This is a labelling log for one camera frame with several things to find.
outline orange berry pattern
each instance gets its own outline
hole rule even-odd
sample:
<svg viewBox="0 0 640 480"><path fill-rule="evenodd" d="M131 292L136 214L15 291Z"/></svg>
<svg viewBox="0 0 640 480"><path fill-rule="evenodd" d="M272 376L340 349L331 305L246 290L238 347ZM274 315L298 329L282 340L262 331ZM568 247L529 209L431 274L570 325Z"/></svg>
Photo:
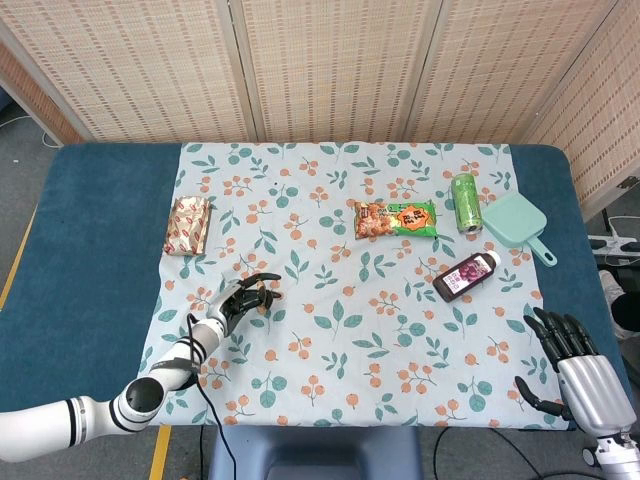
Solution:
<svg viewBox="0 0 640 480"><path fill-rule="evenodd" d="M273 272L282 278L264 286L283 298L247 312L199 369L225 424L562 428L512 385L519 375L540 398L559 397L522 319L542 305L531 251L458 233L459 173L474 175L483 205L518 189L506 145L184 145L174 197L212 202L206 250L161 258L140 374L188 337L188 313L202 321L235 280ZM437 238L355 240L354 201L428 200ZM502 258L495 274L445 303L434 279L486 250ZM167 396L158 421L211 423L211 413L187 389Z"/></svg>

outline woven partition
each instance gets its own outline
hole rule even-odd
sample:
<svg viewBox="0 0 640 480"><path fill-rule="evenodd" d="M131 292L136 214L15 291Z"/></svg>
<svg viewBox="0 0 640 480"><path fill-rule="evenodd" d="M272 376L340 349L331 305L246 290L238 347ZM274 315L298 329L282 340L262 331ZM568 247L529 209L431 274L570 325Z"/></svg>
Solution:
<svg viewBox="0 0 640 480"><path fill-rule="evenodd" d="M621 0L526 138L565 151L585 216L640 168L639 31L640 2Z"/></svg>
<svg viewBox="0 0 640 480"><path fill-rule="evenodd" d="M242 0L266 140L399 139L439 5Z"/></svg>
<svg viewBox="0 0 640 480"><path fill-rule="evenodd" d="M22 106L33 112L55 138L65 144L82 142L82 137L67 122L58 106L33 81L22 64L2 43L0 43L0 72L0 83L12 95L19 97Z"/></svg>
<svg viewBox="0 0 640 480"><path fill-rule="evenodd" d="M213 0L0 0L0 16L98 141L248 139Z"/></svg>
<svg viewBox="0 0 640 480"><path fill-rule="evenodd" d="M406 139L509 142L535 116L608 0L450 0Z"/></svg>

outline robotic hand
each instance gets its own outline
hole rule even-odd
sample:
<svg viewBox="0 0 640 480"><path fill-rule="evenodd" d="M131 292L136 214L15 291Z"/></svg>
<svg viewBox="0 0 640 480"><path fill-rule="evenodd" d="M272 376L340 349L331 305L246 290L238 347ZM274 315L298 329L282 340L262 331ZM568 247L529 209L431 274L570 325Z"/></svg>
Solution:
<svg viewBox="0 0 640 480"><path fill-rule="evenodd" d="M148 375L133 380L109 402L82 396L0 413L0 460L21 462L103 435L143 430L162 407L168 392L189 388L197 381L200 365L222 338L231 334L247 311L269 309L273 299L281 297L267 290L263 283L280 278L272 273L259 273L230 283L211 302L205 319L188 316L187 321L193 324L191 337L178 339Z"/></svg>
<svg viewBox="0 0 640 480"><path fill-rule="evenodd" d="M604 355L599 355L584 327L570 315L534 308L542 323L525 316L553 369L558 373L566 405L536 397L527 383L516 377L522 398L536 410L565 420L575 420L598 446L584 449L591 466L600 466L607 479L639 480L640 451L629 437L636 415L620 380Z"/></svg>

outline dustpan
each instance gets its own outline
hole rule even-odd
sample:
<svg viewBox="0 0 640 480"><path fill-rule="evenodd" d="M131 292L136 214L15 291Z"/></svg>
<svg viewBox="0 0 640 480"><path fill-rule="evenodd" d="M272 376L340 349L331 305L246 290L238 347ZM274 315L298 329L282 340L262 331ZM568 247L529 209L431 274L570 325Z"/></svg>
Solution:
<svg viewBox="0 0 640 480"><path fill-rule="evenodd" d="M547 267L558 263L556 256L538 238L547 225L547 217L519 193L500 197L482 210L482 219L503 245L509 248L529 245Z"/></svg>

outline yellow tape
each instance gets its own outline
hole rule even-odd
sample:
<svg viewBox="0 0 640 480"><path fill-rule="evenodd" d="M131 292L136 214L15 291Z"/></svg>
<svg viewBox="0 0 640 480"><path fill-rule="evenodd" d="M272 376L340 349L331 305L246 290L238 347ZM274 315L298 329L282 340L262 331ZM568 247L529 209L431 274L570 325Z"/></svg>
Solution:
<svg viewBox="0 0 640 480"><path fill-rule="evenodd" d="M22 237L22 243L20 243L20 248L18 248L18 253L16 254L16 258L13 260L13 265L11 265L11 270L9 270L9 276L7 277L7 281L4 284L4 288L2 289L2 293L0 294L0 310L4 307L4 303L7 301L7 297L9 296L9 290L11 290L11 285L13 284L13 280L16 277L16 272L18 271L18 265L20 265L20 260L22 259L22 252L24 252L24 246L27 244L27 238L29 238L29 233L31 232L31 225L33 225L33 219L36 216L36 210L38 207L33 209L33 213L31 214L31 220L29 220L29 225L27 225L27 230L24 232L24 236Z"/></svg>
<svg viewBox="0 0 640 480"><path fill-rule="evenodd" d="M156 449L153 452L153 463L151 464L151 472L149 472L149 480L162 480L170 439L171 427L169 425L163 425L158 430L158 439L156 440Z"/></svg>

